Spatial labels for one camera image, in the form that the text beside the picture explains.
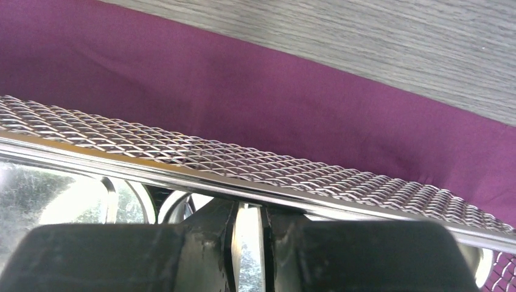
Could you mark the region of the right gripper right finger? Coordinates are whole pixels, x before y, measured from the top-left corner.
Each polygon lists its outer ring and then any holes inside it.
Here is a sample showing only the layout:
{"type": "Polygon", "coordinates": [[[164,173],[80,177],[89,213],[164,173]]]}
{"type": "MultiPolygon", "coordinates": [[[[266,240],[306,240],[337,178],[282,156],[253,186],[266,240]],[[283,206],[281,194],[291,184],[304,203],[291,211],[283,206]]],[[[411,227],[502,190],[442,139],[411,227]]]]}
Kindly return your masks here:
{"type": "Polygon", "coordinates": [[[429,221],[312,221],[260,211],[267,291],[477,291],[455,239],[429,221]]]}

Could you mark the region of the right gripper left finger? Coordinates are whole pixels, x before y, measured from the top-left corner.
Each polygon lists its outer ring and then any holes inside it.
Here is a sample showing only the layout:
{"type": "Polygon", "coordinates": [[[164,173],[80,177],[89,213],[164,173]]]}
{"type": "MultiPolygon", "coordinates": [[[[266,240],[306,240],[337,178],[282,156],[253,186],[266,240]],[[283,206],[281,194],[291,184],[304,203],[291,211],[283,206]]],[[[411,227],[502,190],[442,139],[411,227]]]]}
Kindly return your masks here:
{"type": "Polygon", "coordinates": [[[239,204],[213,199],[179,224],[53,224],[31,230],[2,291],[235,291],[239,204]]]}

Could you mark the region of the purple cloth wrap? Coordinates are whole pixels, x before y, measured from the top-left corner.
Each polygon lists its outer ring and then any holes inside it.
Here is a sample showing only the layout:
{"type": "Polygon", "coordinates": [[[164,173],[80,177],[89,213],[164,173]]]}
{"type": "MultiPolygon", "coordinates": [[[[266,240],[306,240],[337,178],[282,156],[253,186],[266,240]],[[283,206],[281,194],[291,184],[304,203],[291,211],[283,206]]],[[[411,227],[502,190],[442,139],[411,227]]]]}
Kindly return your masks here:
{"type": "Polygon", "coordinates": [[[99,1],[2,1],[1,94],[432,184],[515,224],[515,128],[99,1]]]}

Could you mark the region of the steel instrument tray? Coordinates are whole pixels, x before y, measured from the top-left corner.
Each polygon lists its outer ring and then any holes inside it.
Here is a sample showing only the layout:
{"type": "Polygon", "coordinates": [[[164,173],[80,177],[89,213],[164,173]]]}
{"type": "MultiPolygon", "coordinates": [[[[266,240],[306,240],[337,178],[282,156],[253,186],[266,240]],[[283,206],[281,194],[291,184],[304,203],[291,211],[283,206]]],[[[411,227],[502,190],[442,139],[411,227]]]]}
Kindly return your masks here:
{"type": "Polygon", "coordinates": [[[483,291],[515,290],[515,229],[449,190],[1,97],[1,155],[332,220],[431,220],[493,252],[483,291]]]}

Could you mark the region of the steel surgical forceps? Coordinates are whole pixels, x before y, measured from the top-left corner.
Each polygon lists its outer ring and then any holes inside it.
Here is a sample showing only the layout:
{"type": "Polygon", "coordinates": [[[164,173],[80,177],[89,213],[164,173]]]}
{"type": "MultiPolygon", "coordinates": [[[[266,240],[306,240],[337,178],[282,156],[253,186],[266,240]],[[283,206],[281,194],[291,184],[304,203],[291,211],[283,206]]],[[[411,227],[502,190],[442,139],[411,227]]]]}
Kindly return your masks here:
{"type": "Polygon", "coordinates": [[[239,243],[239,291],[265,291],[263,231],[260,208],[244,204],[237,216],[239,243]]]}

